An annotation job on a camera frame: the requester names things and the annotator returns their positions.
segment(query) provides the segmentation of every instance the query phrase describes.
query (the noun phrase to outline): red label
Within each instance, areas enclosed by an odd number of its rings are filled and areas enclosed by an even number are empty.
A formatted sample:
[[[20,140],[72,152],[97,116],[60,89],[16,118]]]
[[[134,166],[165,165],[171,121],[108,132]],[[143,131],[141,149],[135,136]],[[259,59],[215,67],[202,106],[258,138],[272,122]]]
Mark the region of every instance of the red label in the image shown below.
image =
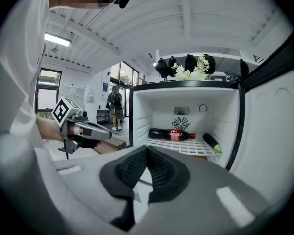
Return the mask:
[[[181,131],[180,130],[171,130],[171,141],[178,141],[180,142],[180,135],[181,135]]]

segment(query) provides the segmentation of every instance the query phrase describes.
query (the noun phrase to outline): backpack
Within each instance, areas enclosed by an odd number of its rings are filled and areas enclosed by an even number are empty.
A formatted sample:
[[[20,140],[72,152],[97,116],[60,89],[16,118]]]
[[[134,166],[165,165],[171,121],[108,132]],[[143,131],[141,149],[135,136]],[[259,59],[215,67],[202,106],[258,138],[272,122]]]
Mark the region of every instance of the backpack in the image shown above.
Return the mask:
[[[113,98],[113,105],[115,108],[120,108],[121,107],[121,100],[119,97],[119,93],[117,93],[116,95],[112,93],[112,95],[114,96]]]

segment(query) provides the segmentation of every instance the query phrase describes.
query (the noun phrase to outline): refrigerator fan vent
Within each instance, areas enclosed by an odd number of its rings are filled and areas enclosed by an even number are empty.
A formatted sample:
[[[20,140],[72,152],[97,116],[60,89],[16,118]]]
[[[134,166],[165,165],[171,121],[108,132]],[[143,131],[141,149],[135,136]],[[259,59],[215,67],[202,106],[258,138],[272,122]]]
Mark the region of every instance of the refrigerator fan vent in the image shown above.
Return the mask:
[[[188,120],[185,117],[178,117],[174,120],[175,129],[184,131],[187,129],[189,125],[190,124],[188,123]]]
[[[190,108],[187,106],[176,106],[174,108],[174,115],[189,115]]]

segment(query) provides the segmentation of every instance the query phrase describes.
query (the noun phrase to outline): white wire shelf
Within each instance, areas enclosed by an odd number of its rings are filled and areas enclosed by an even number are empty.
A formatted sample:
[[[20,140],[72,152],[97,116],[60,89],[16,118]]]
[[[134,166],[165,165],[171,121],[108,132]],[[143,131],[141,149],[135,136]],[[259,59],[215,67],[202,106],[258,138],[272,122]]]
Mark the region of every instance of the white wire shelf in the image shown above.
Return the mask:
[[[146,139],[142,145],[152,145],[160,148],[177,151],[186,155],[204,156],[204,157],[220,157],[222,153],[215,152],[204,140],[197,141],[188,139],[182,142],[168,141],[162,139]]]

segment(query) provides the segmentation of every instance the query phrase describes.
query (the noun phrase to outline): ceiling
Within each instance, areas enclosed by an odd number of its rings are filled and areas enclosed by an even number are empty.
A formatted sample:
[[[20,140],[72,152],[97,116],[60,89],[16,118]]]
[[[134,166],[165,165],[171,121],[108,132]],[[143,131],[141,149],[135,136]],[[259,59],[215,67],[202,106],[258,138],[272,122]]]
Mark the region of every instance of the ceiling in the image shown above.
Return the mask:
[[[44,62],[96,74],[126,61],[148,74],[156,50],[160,56],[239,56],[274,28],[278,11],[273,0],[131,0],[125,9],[114,4],[102,10],[57,8],[50,12],[46,32],[71,44],[46,41]]]

